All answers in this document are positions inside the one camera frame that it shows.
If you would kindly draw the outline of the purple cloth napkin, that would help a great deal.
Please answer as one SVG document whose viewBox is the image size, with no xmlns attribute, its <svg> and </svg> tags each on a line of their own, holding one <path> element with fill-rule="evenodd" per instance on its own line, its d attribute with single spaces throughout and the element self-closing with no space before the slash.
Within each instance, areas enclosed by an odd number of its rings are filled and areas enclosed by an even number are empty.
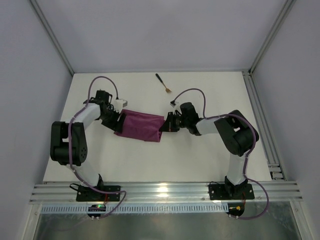
<svg viewBox="0 0 320 240">
<path fill-rule="evenodd" d="M 159 129 L 165 123 L 164 116 L 128 109 L 124 109 L 122 113 L 125 114 L 122 132 L 114 131 L 115 135 L 145 142 L 161 141 L 162 132 Z"/>
</svg>

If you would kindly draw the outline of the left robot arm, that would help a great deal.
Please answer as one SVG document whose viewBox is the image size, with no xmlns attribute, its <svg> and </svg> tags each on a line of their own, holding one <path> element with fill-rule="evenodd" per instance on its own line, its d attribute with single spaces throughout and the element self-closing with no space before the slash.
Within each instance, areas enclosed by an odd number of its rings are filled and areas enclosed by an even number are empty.
<svg viewBox="0 0 320 240">
<path fill-rule="evenodd" d="M 50 158 L 73 171 L 80 181 L 69 186 L 77 192 L 78 202 L 120 201 L 120 186 L 104 184 L 102 176 L 87 161 L 86 129 L 94 121 L 100 121 L 115 133 L 123 131 L 126 114 L 121 111 L 127 102 L 112 98 L 112 94 L 97 90 L 95 96 L 86 100 L 83 109 L 70 120 L 55 121 L 51 126 Z"/>
</svg>

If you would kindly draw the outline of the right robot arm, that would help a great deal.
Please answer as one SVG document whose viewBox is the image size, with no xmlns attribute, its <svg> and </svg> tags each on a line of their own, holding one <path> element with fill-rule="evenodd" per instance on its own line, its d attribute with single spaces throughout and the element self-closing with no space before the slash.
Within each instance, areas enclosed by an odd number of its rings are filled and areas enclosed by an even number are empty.
<svg viewBox="0 0 320 240">
<path fill-rule="evenodd" d="M 212 200 L 240 200 L 249 191 L 246 175 L 248 157 L 259 140 L 259 134 L 239 110 L 219 117 L 200 118 L 191 102 L 180 105 L 180 111 L 169 112 L 160 132 L 178 132 L 186 128 L 190 134 L 218 134 L 230 153 L 224 183 L 209 185 Z"/>
</svg>

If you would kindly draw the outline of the left black controller board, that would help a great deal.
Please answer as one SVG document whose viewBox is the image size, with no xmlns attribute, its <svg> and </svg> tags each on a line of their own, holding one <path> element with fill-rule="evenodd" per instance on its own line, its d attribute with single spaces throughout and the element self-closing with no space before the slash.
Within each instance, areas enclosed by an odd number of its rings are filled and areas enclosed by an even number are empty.
<svg viewBox="0 0 320 240">
<path fill-rule="evenodd" d="M 101 203 L 93 204 L 88 207 L 86 213 L 92 219 L 100 218 L 102 215 L 106 213 L 106 206 Z"/>
</svg>

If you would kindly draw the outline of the black controller board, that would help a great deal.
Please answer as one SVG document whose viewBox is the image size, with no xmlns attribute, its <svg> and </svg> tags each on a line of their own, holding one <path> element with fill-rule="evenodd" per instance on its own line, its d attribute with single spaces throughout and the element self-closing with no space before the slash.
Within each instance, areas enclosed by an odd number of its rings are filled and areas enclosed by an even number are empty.
<svg viewBox="0 0 320 240">
<path fill-rule="evenodd" d="M 239 218 L 243 215 L 245 211 L 245 207 L 243 205 L 240 204 L 229 204 L 227 207 L 227 214 L 230 217 L 235 217 L 235 218 Z"/>
<path fill-rule="evenodd" d="M 101 203 L 93 204 L 88 207 L 86 213 L 92 219 L 100 218 L 102 215 L 106 213 L 106 206 Z"/>
</svg>

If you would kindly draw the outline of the right black controller board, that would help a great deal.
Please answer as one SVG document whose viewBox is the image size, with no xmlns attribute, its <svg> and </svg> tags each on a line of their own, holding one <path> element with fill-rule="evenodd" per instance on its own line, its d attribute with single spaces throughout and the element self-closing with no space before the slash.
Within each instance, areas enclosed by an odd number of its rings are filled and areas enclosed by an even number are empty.
<svg viewBox="0 0 320 240">
<path fill-rule="evenodd" d="M 243 215 L 245 211 L 245 207 L 243 205 L 240 204 L 229 204 L 227 207 L 227 214 L 230 217 L 235 217 L 235 218 L 239 218 Z"/>
</svg>

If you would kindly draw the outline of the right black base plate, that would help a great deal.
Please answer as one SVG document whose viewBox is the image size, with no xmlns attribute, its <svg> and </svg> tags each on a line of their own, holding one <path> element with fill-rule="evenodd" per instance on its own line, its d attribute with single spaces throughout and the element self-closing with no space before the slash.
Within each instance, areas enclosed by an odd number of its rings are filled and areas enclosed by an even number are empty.
<svg viewBox="0 0 320 240">
<path fill-rule="evenodd" d="M 244 183 L 237 186 L 225 183 L 213 183 L 208 185 L 210 200 L 254 200 L 255 194 L 251 184 Z"/>
</svg>

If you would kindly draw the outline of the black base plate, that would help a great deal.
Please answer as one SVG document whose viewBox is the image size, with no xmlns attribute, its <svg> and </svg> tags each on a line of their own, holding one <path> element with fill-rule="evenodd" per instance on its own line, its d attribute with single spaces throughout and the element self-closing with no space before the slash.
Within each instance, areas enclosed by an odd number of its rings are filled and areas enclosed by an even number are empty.
<svg viewBox="0 0 320 240">
<path fill-rule="evenodd" d="M 103 192 L 100 193 L 92 190 L 89 187 L 79 186 L 77 189 L 76 201 L 77 202 L 119 202 L 120 194 L 115 193 L 121 190 L 120 185 L 104 185 L 102 187 Z"/>
<path fill-rule="evenodd" d="M 251 184 L 244 183 L 237 186 L 225 183 L 213 183 L 208 185 L 210 200 L 254 200 L 255 194 Z"/>
</svg>

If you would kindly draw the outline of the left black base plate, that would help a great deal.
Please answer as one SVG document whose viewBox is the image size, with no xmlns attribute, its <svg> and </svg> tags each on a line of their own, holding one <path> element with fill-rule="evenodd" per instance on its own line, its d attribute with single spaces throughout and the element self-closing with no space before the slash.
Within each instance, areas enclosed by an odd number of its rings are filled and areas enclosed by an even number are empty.
<svg viewBox="0 0 320 240">
<path fill-rule="evenodd" d="M 89 187 L 79 186 L 77 189 L 76 201 L 77 202 L 119 202 L 120 194 L 115 193 L 121 190 L 120 185 L 104 185 L 102 187 L 103 192 L 100 193 L 92 190 Z"/>
</svg>

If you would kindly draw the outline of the right side aluminium rail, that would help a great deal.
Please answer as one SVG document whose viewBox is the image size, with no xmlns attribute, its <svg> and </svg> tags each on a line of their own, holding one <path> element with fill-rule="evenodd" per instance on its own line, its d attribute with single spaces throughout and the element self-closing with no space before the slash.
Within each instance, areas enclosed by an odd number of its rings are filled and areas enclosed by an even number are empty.
<svg viewBox="0 0 320 240">
<path fill-rule="evenodd" d="M 281 158 L 272 137 L 272 133 L 254 83 L 253 75 L 249 70 L 245 70 L 242 72 L 242 76 L 253 110 L 255 122 L 257 124 L 260 142 L 268 163 L 271 179 L 273 181 L 286 181 L 287 179 L 282 167 Z"/>
</svg>

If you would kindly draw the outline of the aluminium rail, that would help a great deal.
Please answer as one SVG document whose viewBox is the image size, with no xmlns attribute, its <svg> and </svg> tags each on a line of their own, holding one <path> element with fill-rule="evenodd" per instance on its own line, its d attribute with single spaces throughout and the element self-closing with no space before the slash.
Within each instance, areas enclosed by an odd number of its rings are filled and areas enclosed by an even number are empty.
<svg viewBox="0 0 320 240">
<path fill-rule="evenodd" d="M 36 184 L 30 204 L 74 203 L 76 191 L 70 182 L 46 182 Z M 206 182 L 107 182 L 119 185 L 126 191 L 125 203 L 209 203 L 209 187 Z M 302 201 L 299 186 L 294 181 L 262 181 L 271 202 Z"/>
<path fill-rule="evenodd" d="M 272 137 L 272 133 L 254 83 L 253 75 L 249 70 L 245 70 L 242 72 L 242 76 L 253 110 L 255 122 L 257 124 L 260 142 L 268 163 L 271 179 L 273 181 L 286 181 L 287 179 L 282 167 L 281 158 Z"/>
</svg>

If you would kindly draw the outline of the front aluminium rail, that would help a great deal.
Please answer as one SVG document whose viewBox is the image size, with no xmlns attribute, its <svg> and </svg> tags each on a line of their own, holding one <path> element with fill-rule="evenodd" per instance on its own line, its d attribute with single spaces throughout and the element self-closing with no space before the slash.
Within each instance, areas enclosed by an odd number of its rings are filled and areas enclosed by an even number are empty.
<svg viewBox="0 0 320 240">
<path fill-rule="evenodd" d="M 74 203 L 76 191 L 70 182 L 46 182 L 36 184 L 30 204 Z M 209 187 L 206 182 L 107 182 L 119 185 L 126 191 L 125 203 L 209 203 Z M 299 186 L 294 181 L 262 181 L 271 202 L 302 201 Z"/>
</svg>

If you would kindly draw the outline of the left corner frame post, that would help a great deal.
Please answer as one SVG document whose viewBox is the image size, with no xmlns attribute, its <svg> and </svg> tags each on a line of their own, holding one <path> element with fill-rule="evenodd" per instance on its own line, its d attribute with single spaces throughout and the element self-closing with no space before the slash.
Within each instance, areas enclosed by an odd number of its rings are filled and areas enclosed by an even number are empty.
<svg viewBox="0 0 320 240">
<path fill-rule="evenodd" d="M 53 44 L 57 54 L 59 55 L 60 59 L 62 60 L 64 66 L 67 68 L 69 74 L 73 77 L 75 74 L 75 71 L 72 67 L 72 65 L 70 64 L 58 38 L 56 37 L 49 21 L 47 20 L 41 6 L 39 5 L 37 0 L 28 0 L 32 10 L 34 11 L 36 17 L 38 18 L 38 20 L 40 21 L 44 31 L 46 32 L 49 40 L 51 41 L 51 43 Z"/>
</svg>

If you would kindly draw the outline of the corner frame post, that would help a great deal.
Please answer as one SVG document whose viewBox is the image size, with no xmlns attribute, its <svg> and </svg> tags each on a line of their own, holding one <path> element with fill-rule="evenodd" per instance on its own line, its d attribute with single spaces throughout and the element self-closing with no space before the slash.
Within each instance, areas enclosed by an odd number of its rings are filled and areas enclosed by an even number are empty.
<svg viewBox="0 0 320 240">
<path fill-rule="evenodd" d="M 73 77 L 75 74 L 75 71 L 72 67 L 72 65 L 70 64 L 58 38 L 56 37 L 49 21 L 47 20 L 41 6 L 39 5 L 37 0 L 28 0 L 32 10 L 34 11 L 36 17 L 38 18 L 38 20 L 40 21 L 44 31 L 46 32 L 49 40 L 51 41 L 51 43 L 53 44 L 57 54 L 59 55 L 60 59 L 62 60 L 64 66 L 67 68 L 69 74 Z"/>
<path fill-rule="evenodd" d="M 266 38 L 264 39 L 257 55 L 255 56 L 251 67 L 249 68 L 248 72 L 252 75 L 257 67 L 259 66 L 260 62 L 262 61 L 264 55 L 267 53 L 268 49 L 270 48 L 271 44 L 273 43 L 274 39 L 276 38 L 278 32 L 280 31 L 282 25 L 284 24 L 286 18 L 290 14 L 293 6 L 295 5 L 296 0 L 286 0 L 282 5 L 279 13 L 277 14 L 270 30 L 268 31 Z"/>
</svg>

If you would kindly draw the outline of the right corner frame post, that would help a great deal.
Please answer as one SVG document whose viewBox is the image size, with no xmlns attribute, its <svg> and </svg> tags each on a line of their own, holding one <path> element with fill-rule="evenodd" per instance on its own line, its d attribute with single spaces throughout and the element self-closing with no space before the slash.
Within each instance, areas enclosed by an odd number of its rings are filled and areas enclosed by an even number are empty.
<svg viewBox="0 0 320 240">
<path fill-rule="evenodd" d="M 280 31 L 282 25 L 284 24 L 286 18 L 290 14 L 293 6 L 295 5 L 296 0 L 286 0 L 282 5 L 279 13 L 277 14 L 270 30 L 268 31 L 266 38 L 264 39 L 257 55 L 255 56 L 251 67 L 249 68 L 248 72 L 252 75 L 257 67 L 259 66 L 260 62 L 262 61 L 264 55 L 267 53 L 268 49 L 270 48 L 271 44 L 273 43 L 274 39 L 276 38 L 278 32 Z"/>
</svg>

